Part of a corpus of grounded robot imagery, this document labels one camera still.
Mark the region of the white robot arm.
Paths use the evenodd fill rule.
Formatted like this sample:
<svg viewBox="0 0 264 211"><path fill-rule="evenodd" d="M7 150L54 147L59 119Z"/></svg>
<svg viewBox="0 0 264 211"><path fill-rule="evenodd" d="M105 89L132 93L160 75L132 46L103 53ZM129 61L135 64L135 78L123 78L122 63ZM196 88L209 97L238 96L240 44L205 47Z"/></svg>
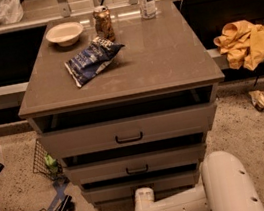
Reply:
<svg viewBox="0 0 264 211"><path fill-rule="evenodd" d="M206 156L201 177L201 185L157 201L153 189L139 188L134 211L264 211L252 179L231 153Z"/></svg>

